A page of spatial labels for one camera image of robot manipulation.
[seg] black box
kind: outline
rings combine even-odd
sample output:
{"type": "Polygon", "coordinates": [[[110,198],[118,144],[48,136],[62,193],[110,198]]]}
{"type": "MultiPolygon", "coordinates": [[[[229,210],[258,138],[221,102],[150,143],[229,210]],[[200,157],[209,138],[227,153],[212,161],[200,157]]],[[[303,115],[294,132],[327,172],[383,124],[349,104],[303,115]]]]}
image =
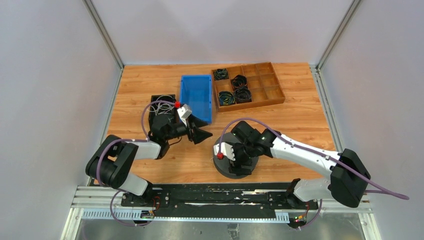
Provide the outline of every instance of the black box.
{"type": "MultiPolygon", "coordinates": [[[[175,103],[177,100],[175,98],[175,94],[163,94],[163,95],[152,95],[150,102],[156,101],[156,100],[163,100],[163,101],[168,101],[171,103],[175,103]]],[[[150,112],[148,113],[148,125],[150,128],[152,128],[152,124],[153,124],[153,118],[157,115],[154,112],[154,109],[158,108],[158,103],[154,103],[152,106],[150,106],[150,112]]],[[[166,109],[159,109],[157,111],[158,114],[166,114],[169,117],[169,121],[171,123],[177,123],[178,122],[178,113],[177,113],[177,109],[172,108],[171,110],[168,110],[168,106],[165,105],[163,108],[166,109]]]]}

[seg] metal frame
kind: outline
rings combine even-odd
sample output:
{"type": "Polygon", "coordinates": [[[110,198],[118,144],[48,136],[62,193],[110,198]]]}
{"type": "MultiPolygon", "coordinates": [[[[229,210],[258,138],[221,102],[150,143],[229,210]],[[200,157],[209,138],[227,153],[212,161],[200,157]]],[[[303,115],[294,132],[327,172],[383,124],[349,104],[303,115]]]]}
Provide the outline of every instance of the metal frame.
{"type": "Polygon", "coordinates": [[[329,55],[332,52],[334,46],[338,42],[340,36],[342,35],[346,26],[348,25],[348,23],[352,19],[353,15],[355,14],[355,12],[358,9],[358,6],[360,5],[361,2],[362,2],[362,0],[353,0],[352,3],[350,4],[349,9],[347,10],[346,14],[343,17],[343,20],[338,25],[337,30],[335,31],[330,42],[328,43],[327,48],[325,49],[324,53],[322,54],[321,58],[319,59],[318,64],[316,65],[316,69],[318,71],[323,68],[323,66],[326,63],[327,59],[329,58],[329,55]]]}
{"type": "MultiPolygon", "coordinates": [[[[107,134],[107,129],[109,126],[112,109],[115,104],[116,96],[118,93],[118,88],[121,81],[121,76],[124,69],[124,64],[119,56],[117,49],[115,48],[105,26],[99,14],[96,11],[96,8],[92,2],[92,0],[82,0],[91,15],[94,23],[96,24],[100,34],[102,35],[107,47],[109,48],[112,56],[114,57],[116,64],[121,69],[121,75],[119,76],[119,80],[115,86],[114,97],[110,103],[110,111],[109,116],[107,118],[105,128],[102,136],[104,137],[107,134]]],[[[338,151],[343,149],[343,143],[339,136],[338,126],[334,118],[334,113],[332,111],[331,104],[327,97],[327,86],[325,81],[321,75],[321,69],[325,65],[327,59],[329,58],[332,50],[340,39],[342,33],[346,29],[348,23],[352,19],[355,11],[358,9],[358,6],[362,0],[353,0],[348,11],[346,12],[343,20],[340,22],[336,32],[334,33],[331,41],[326,47],[322,57],[320,58],[317,65],[311,65],[311,73],[316,85],[316,89],[319,94],[319,98],[321,100],[322,108],[324,110],[325,117],[327,119],[329,130],[331,132],[335,147],[338,151]]],[[[68,218],[66,224],[64,226],[62,236],[60,239],[68,240],[75,239],[78,228],[80,225],[80,221],[83,217],[84,209],[88,208],[93,211],[93,209],[99,209],[100,211],[104,211],[109,208],[110,202],[112,200],[112,196],[115,194],[116,190],[112,188],[102,188],[102,187],[93,187],[93,186],[79,186],[77,187],[74,199],[72,201],[72,205],[69,210],[68,218]]],[[[122,207],[120,205],[122,199],[122,193],[118,194],[113,202],[113,206],[116,209],[121,210],[144,210],[149,209],[149,207],[122,207]]],[[[304,210],[290,210],[291,213],[295,212],[303,212],[304,210]]],[[[276,210],[276,213],[287,212],[287,210],[276,210]]],[[[322,206],[322,213],[358,213],[359,219],[361,220],[362,229],[364,232],[365,239],[381,239],[379,230],[376,225],[376,221],[374,219],[374,214],[371,209],[370,202],[368,200],[368,196],[363,196],[361,203],[358,208],[349,208],[335,200],[324,200],[322,206]]],[[[190,219],[190,221],[201,221],[202,219],[190,219]]]]}
{"type": "Polygon", "coordinates": [[[93,19],[98,31],[100,32],[101,36],[103,37],[104,42],[106,43],[107,47],[109,48],[110,53],[112,54],[113,58],[115,59],[116,64],[119,66],[121,71],[124,69],[124,63],[122,62],[122,59],[112,42],[111,37],[108,34],[108,31],[105,28],[105,25],[103,24],[102,20],[100,19],[99,14],[97,13],[96,8],[94,7],[94,4],[92,0],[82,0],[85,7],[87,8],[88,13],[90,14],[91,18],[93,19]]]}
{"type": "MultiPolygon", "coordinates": [[[[151,217],[142,217],[143,210],[133,208],[118,208],[113,210],[115,217],[120,220],[150,221],[151,217]]],[[[84,208],[81,219],[83,220],[114,220],[110,209],[84,208]]],[[[263,224],[288,224],[290,217],[288,212],[276,212],[274,218],[228,218],[228,217],[172,217],[155,216],[155,222],[201,222],[201,223],[263,223],[263,224]]]]}

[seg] white panel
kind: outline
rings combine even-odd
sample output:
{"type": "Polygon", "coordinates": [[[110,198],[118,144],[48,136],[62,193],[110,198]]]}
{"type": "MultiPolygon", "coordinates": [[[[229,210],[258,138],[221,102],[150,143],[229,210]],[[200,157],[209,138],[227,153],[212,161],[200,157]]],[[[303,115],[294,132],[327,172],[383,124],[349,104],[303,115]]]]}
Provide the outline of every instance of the white panel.
{"type": "Polygon", "coordinates": [[[94,0],[125,64],[317,63],[351,0],[94,0]]]}
{"type": "Polygon", "coordinates": [[[344,146],[371,179],[410,196],[370,194],[385,240],[424,235],[423,9],[422,0],[363,1],[322,72],[344,146]]]}
{"type": "Polygon", "coordinates": [[[290,141],[291,144],[286,143],[279,138],[276,138],[272,142],[274,146],[271,148],[271,154],[274,158],[289,160],[291,162],[307,167],[308,169],[311,169],[321,174],[327,179],[330,179],[330,175],[332,173],[330,168],[336,165],[334,161],[330,160],[330,157],[338,160],[340,158],[340,156],[338,156],[338,152],[313,147],[305,143],[295,141],[284,134],[282,134],[281,137],[287,141],[290,141]],[[314,152],[310,152],[305,149],[301,149],[300,147],[308,148],[309,150],[317,152],[322,152],[323,154],[326,154],[326,157],[320,156],[314,152]]]}
{"type": "Polygon", "coordinates": [[[334,199],[329,190],[330,180],[327,178],[301,179],[294,187],[294,195],[302,202],[314,199],[334,199]]]}
{"type": "Polygon", "coordinates": [[[148,182],[146,180],[133,173],[129,173],[126,180],[119,186],[119,189],[141,196],[145,192],[147,186],[148,182]]]}
{"type": "Polygon", "coordinates": [[[129,141],[128,143],[132,143],[138,146],[137,153],[134,156],[135,160],[138,159],[156,159],[161,152],[161,146],[154,141],[148,142],[136,142],[129,141]]]}
{"type": "Polygon", "coordinates": [[[81,0],[0,5],[0,239],[59,239],[120,71],[81,0]]]}

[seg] wooden table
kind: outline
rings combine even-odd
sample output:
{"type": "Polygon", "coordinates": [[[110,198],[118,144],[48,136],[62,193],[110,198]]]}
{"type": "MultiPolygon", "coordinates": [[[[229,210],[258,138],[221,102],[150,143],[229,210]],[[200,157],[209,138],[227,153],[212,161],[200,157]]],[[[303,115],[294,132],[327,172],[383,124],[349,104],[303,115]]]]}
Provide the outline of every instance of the wooden table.
{"type": "MultiPolygon", "coordinates": [[[[210,74],[212,69],[236,65],[239,64],[125,66],[108,134],[144,139],[140,118],[151,95],[176,94],[178,99],[182,75],[210,74]]],[[[214,167],[214,142],[231,120],[240,117],[263,121],[294,140],[327,150],[335,149],[309,65],[274,63],[273,66],[286,97],[283,104],[223,113],[214,111],[213,123],[202,128],[213,133],[213,137],[197,145],[183,137],[180,143],[170,147],[162,159],[135,160],[131,172],[155,184],[266,183],[319,178],[318,173],[296,163],[266,156],[261,156],[252,175],[243,179],[226,178],[214,167]]],[[[144,124],[149,127],[147,117],[144,124]]],[[[249,124],[260,132],[264,130],[255,122],[249,124]]]]}

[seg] purple cable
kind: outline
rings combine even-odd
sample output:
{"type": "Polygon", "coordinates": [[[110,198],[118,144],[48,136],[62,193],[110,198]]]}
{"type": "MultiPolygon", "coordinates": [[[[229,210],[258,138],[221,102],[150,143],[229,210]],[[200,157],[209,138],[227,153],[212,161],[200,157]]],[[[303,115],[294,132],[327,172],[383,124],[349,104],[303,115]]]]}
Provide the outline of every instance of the purple cable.
{"type": "Polygon", "coordinates": [[[147,109],[153,105],[153,104],[169,104],[174,106],[175,102],[170,102],[170,101],[163,101],[163,100],[156,100],[156,101],[152,101],[149,104],[147,104],[147,106],[144,108],[143,113],[141,114],[141,128],[143,129],[144,135],[146,135],[147,140],[149,140],[149,135],[147,134],[147,131],[145,129],[145,124],[144,124],[144,119],[145,119],[145,113],[147,111],[147,109]]]}
{"type": "Polygon", "coordinates": [[[290,228],[290,229],[292,229],[292,230],[299,230],[300,231],[300,230],[306,228],[307,226],[310,226],[318,218],[318,216],[320,215],[320,212],[321,212],[322,207],[323,207],[323,200],[320,199],[319,200],[319,207],[318,207],[318,210],[316,211],[315,216],[313,216],[313,218],[310,221],[308,221],[305,225],[300,226],[298,228],[290,228]]]}
{"type": "Polygon", "coordinates": [[[117,216],[115,216],[114,209],[113,209],[114,199],[117,197],[117,195],[119,193],[122,193],[122,191],[121,190],[116,191],[115,195],[113,195],[112,200],[110,201],[110,206],[109,206],[110,213],[112,214],[112,218],[115,219],[115,221],[117,221],[118,223],[120,223],[120,224],[122,224],[124,226],[127,226],[127,227],[142,227],[142,226],[146,226],[146,225],[148,225],[149,223],[152,222],[152,221],[150,221],[150,222],[146,222],[146,223],[139,223],[139,224],[134,223],[134,224],[130,224],[130,223],[126,223],[126,222],[123,222],[123,221],[119,220],[117,218],[117,216]]]}
{"type": "MultiPolygon", "coordinates": [[[[273,133],[278,139],[280,139],[281,141],[283,141],[284,143],[286,143],[286,144],[292,144],[292,142],[290,142],[289,140],[287,140],[287,139],[284,139],[281,135],[279,135],[276,131],[274,131],[272,128],[270,128],[268,125],[266,125],[265,123],[263,123],[263,122],[261,122],[261,121],[259,121],[259,120],[256,120],[256,119],[254,119],[254,118],[251,118],[251,117],[242,117],[242,118],[238,118],[238,119],[236,119],[236,120],[233,120],[233,121],[231,121],[230,123],[228,123],[228,125],[224,128],[224,130],[222,131],[222,134],[221,134],[221,136],[219,137],[219,146],[218,146],[218,153],[221,153],[221,143],[223,142],[223,137],[224,137],[224,134],[225,134],[225,132],[227,131],[227,129],[233,124],[233,123],[235,123],[235,122],[238,122],[238,121],[243,121],[243,120],[250,120],[250,121],[253,121],[253,122],[256,122],[256,123],[258,123],[258,124],[260,124],[260,125],[262,125],[262,126],[264,126],[265,128],[267,128],[269,131],[271,131],[271,133],[273,133]]],[[[305,151],[308,151],[308,152],[310,152],[310,153],[314,153],[314,154],[317,154],[317,155],[319,155],[319,156],[321,156],[321,157],[326,157],[327,155],[325,154],[325,153],[323,153],[323,152],[320,152],[320,151],[317,151],[317,150],[314,150],[314,149],[311,149],[311,148],[308,148],[308,147],[305,147],[305,146],[301,146],[301,145],[298,145],[298,144],[293,144],[293,147],[295,147],[295,148],[298,148],[298,149],[303,149],[303,150],[305,150],[305,151]]],[[[343,163],[343,162],[341,162],[341,161],[339,161],[339,160],[337,160],[337,159],[335,159],[334,157],[332,157],[332,156],[329,156],[329,159],[331,160],[331,161],[333,161],[333,162],[335,162],[335,163],[337,163],[337,164],[339,164],[340,166],[342,166],[343,168],[345,168],[346,170],[348,170],[348,171],[350,171],[351,173],[353,173],[353,174],[355,174],[356,176],[358,176],[360,179],[362,179],[362,180],[364,180],[366,183],[368,183],[368,184],[370,184],[370,185],[372,185],[372,186],[374,186],[374,187],[376,187],[376,188],[378,188],[380,191],[377,191],[377,190],[368,190],[368,191],[366,191],[366,193],[379,193],[379,194],[387,194],[387,195],[392,195],[393,197],[396,197],[396,198],[399,198],[399,199],[403,199],[403,200],[409,200],[410,199],[410,197],[408,197],[408,196],[406,196],[406,195],[403,195],[403,194],[400,194],[400,193],[397,193],[397,192],[393,192],[393,191],[390,191],[390,190],[388,190],[387,188],[384,188],[384,187],[382,187],[382,186],[380,186],[380,185],[378,185],[377,183],[375,183],[375,182],[373,182],[373,181],[371,181],[370,179],[368,179],[368,178],[366,178],[365,176],[363,176],[362,174],[360,174],[359,172],[357,172],[356,170],[354,170],[353,168],[351,168],[350,166],[348,166],[348,165],[346,165],[345,163],[343,163]]]]}

